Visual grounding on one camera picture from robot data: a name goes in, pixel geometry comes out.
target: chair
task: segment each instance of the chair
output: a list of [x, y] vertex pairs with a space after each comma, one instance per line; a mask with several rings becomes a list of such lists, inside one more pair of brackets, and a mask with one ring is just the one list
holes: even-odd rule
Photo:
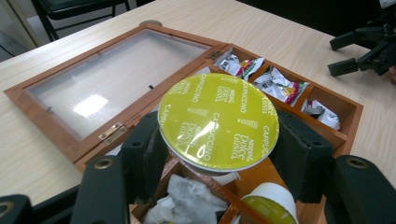
[[[116, 5], [125, 4], [127, 11], [131, 10], [128, 0], [32, 0], [32, 3], [39, 19], [43, 23], [44, 29], [46, 30], [50, 41], [59, 39], [59, 36], [56, 33], [57, 31], [110, 16], [114, 17], [116, 15]], [[56, 29], [50, 22], [50, 19], [59, 21], [108, 7], [112, 7], [111, 14], [100, 16], [91, 20], [81, 21]]]

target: yellow coffee capsule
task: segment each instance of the yellow coffee capsule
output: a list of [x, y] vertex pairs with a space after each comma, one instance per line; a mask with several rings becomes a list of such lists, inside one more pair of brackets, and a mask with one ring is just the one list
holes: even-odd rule
[[277, 113], [266, 95], [241, 78], [223, 74], [179, 81], [163, 97], [158, 121], [176, 155], [215, 173], [259, 163], [279, 135]]

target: snack package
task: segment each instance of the snack package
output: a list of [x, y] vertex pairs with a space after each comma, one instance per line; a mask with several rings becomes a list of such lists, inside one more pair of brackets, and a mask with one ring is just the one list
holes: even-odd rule
[[313, 100], [311, 102], [305, 101], [302, 111], [306, 113], [309, 109], [322, 109], [321, 114], [317, 114], [317, 120], [326, 124], [327, 126], [339, 131], [341, 129], [340, 119], [338, 116], [332, 112], [329, 108], [321, 104], [317, 100]]
[[271, 67], [254, 80], [253, 84], [276, 99], [293, 105], [309, 83], [288, 81], [275, 67]]
[[227, 73], [241, 77], [245, 81], [255, 73], [264, 62], [264, 58], [244, 60], [241, 63], [237, 56], [230, 54], [219, 63], [219, 68]]

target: hinge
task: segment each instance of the hinge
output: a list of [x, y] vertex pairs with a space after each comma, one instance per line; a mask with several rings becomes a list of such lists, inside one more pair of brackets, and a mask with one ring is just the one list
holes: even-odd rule
[[115, 125], [111, 126], [111, 128], [109, 128], [107, 131], [99, 135], [99, 139], [104, 141], [106, 145], [110, 145], [126, 131], [127, 128], [125, 127], [125, 125], [117, 122]]
[[215, 51], [215, 52], [211, 52], [209, 55], [207, 55], [206, 58], [215, 61], [221, 55], [222, 55], [222, 52]]

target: glass lid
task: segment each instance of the glass lid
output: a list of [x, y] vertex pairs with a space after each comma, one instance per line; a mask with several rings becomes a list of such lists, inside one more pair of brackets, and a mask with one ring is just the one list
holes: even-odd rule
[[209, 48], [145, 29], [28, 91], [81, 140]]

